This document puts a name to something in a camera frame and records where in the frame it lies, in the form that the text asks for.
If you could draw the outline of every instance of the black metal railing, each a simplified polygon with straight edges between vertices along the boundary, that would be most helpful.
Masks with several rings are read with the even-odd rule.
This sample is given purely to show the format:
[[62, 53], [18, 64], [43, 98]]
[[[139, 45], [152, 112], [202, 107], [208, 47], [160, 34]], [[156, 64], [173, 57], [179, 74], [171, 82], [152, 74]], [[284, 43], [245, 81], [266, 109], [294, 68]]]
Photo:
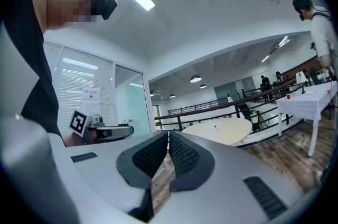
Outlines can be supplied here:
[[169, 115], [181, 114], [181, 113], [190, 112], [190, 111], [194, 111], [194, 110], [212, 108], [212, 107], [216, 107], [218, 105], [227, 104], [227, 103], [228, 103], [228, 98], [222, 98], [222, 99], [219, 99], [219, 100], [210, 101], [210, 102], [206, 102], [206, 103], [202, 103], [202, 104], [198, 104], [198, 105], [194, 105], [194, 106], [168, 110], [168, 113], [169, 113]]
[[[304, 86], [306, 86], [305, 83], [299, 85], [297, 88], [295, 88], [294, 90], [285, 90], [285, 88], [290, 88], [290, 86], [292, 86], [292, 84], [294, 84], [296, 82], [296, 80], [291, 80], [291, 81], [288, 81], [288, 82], [284, 82], [282, 85], [280, 86], [277, 86], [275, 88], [272, 88], [270, 90], [267, 90], [267, 91], [264, 91], [264, 92], [261, 92], [259, 94], [255, 94], [251, 97], [246, 97], [244, 99], [240, 99], [240, 100], [237, 100], [237, 101], [234, 101], [234, 102], [229, 102], [229, 103], [226, 103], [226, 104], [221, 104], [221, 105], [217, 105], [217, 106], [214, 106], [214, 107], [209, 107], [209, 108], [206, 108], [206, 109], [203, 109], [203, 110], [193, 110], [193, 111], [188, 111], [188, 112], [185, 112], [185, 113], [179, 113], [179, 114], [171, 114], [171, 115], [166, 115], [166, 116], [161, 116], [161, 117], [156, 117], [155, 120], [164, 120], [164, 119], [170, 119], [170, 118], [176, 118], [177, 121], [176, 122], [171, 122], [171, 123], [163, 123], [163, 124], [159, 124], [159, 125], [162, 125], [162, 126], [167, 126], [167, 125], [172, 125], [173, 127], [177, 127], [178, 129], [175, 129], [175, 130], [180, 130], [182, 131], [184, 128], [184, 124], [192, 124], [192, 123], [196, 123], [196, 122], [202, 122], [202, 121], [205, 121], [205, 120], [211, 120], [211, 119], [217, 119], [217, 118], [226, 118], [226, 117], [232, 117], [232, 115], [236, 115], [236, 117], [240, 117], [240, 113], [242, 113], [243, 111], [245, 110], [249, 110], [250, 112], [252, 110], [254, 110], [255, 108], [258, 108], [258, 107], [261, 107], [263, 105], [266, 105], [268, 103], [272, 103], [274, 102], [275, 100], [277, 99], [280, 99], [282, 97], [285, 97], [286, 94], [290, 94]], [[258, 104], [254, 107], [248, 107], [248, 108], [241, 108], [239, 109], [239, 106], [245, 104], [246, 102], [255, 102], [257, 99], [260, 99], [260, 98], [264, 98], [264, 96], [266, 95], [269, 95], [271, 93], [275, 93], [277, 91], [281, 91], [281, 95], [278, 96], [278, 97], [275, 97], [274, 99], [272, 100], [268, 100], [268, 101], [265, 101], [264, 103], [262, 104]], [[204, 112], [207, 112], [207, 111], [212, 111], [212, 110], [217, 110], [217, 109], [222, 109], [222, 108], [227, 108], [227, 107], [230, 107], [230, 106], [234, 106], [235, 107], [235, 111], [234, 112], [231, 112], [231, 113], [226, 113], [226, 114], [222, 114], [222, 115], [217, 115], [217, 116], [213, 116], [213, 117], [208, 117], [208, 118], [203, 118], [203, 119], [195, 119], [195, 120], [188, 120], [188, 121], [182, 121], [181, 118], [184, 117], [184, 116], [188, 116], [188, 115], [194, 115], [194, 114], [199, 114], [199, 113], [204, 113]], [[259, 113], [255, 113], [254, 115], [252, 116], [249, 116], [247, 117], [246, 119], [250, 120], [254, 117], [260, 117], [262, 119], [262, 115], [265, 114], [265, 113], [269, 113], [271, 112], [272, 110], [275, 110], [277, 109], [277, 107], [274, 107], [274, 108], [271, 108], [269, 110], [266, 110], [266, 111], [263, 111], [263, 112], [259, 112]], [[266, 122], [268, 122], [269, 120], [272, 120], [274, 118], [276, 118], [276, 116], [272, 116], [268, 119], [263, 119], [263, 120], [257, 120], [257, 122], [253, 123], [253, 125], [255, 124], [261, 124], [264, 125], [264, 127], [257, 127], [255, 131], [253, 131], [252, 133], [256, 133], [256, 132], [259, 132], [259, 131], [262, 131], [264, 129], [267, 129], [267, 128], [271, 128], [273, 126], [276, 126], [278, 125], [278, 123], [276, 124], [273, 124], [273, 125], [270, 125], [270, 126], [267, 126]], [[292, 116], [288, 116], [286, 115], [286, 119], [283, 120], [283, 122], [286, 121], [286, 124], [289, 124], [289, 119], [291, 118]]]

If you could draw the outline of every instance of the table leg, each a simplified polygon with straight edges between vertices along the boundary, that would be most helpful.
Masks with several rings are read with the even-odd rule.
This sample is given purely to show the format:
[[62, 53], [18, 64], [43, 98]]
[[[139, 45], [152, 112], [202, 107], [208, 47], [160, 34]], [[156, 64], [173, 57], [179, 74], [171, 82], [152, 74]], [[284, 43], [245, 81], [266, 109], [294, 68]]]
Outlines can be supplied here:
[[279, 126], [278, 136], [281, 136], [281, 113], [278, 113], [278, 126]]
[[308, 151], [308, 156], [312, 156], [315, 151], [316, 141], [318, 133], [318, 122], [313, 122], [312, 138], [310, 144], [310, 150]]
[[334, 117], [333, 117], [333, 129], [337, 127], [337, 111], [338, 111], [338, 99], [337, 94], [333, 97], [333, 104], [334, 104]]

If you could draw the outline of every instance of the white shirt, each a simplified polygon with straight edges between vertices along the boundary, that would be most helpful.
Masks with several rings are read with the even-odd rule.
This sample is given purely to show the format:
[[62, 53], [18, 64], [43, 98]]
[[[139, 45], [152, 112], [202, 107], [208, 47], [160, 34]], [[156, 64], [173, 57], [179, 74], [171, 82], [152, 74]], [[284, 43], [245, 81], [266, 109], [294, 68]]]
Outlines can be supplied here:
[[[330, 16], [330, 12], [322, 12], [327, 11], [326, 8], [321, 6], [314, 6], [313, 13], [323, 13], [325, 15]], [[315, 16], [312, 19], [311, 24], [311, 37], [316, 44], [317, 54], [320, 58], [323, 55], [328, 55], [331, 53], [338, 53], [338, 41], [335, 31], [333, 29], [333, 25], [330, 20], [323, 16]]]

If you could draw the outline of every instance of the wooden floor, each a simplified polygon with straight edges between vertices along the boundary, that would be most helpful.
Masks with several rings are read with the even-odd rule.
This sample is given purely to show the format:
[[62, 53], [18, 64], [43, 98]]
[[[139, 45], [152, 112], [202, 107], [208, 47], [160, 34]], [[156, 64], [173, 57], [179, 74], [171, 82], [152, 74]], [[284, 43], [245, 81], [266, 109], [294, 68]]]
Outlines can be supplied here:
[[[333, 134], [333, 121], [323, 116], [319, 123], [317, 143], [312, 157], [307, 156], [312, 137], [311, 120], [299, 124], [282, 137], [242, 150], [289, 178], [305, 194], [316, 186], [316, 172], [324, 170], [330, 160]], [[157, 213], [168, 200], [169, 183], [174, 178], [174, 166], [167, 154], [152, 181], [154, 213]]]

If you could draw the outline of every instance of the round table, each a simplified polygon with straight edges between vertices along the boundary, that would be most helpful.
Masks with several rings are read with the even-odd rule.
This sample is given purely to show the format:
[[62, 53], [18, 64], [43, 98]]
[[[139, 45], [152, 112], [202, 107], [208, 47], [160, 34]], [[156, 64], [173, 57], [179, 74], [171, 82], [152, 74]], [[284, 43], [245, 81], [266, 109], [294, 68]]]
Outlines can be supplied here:
[[236, 146], [252, 131], [252, 123], [242, 118], [221, 118], [187, 127], [182, 132], [213, 142]]

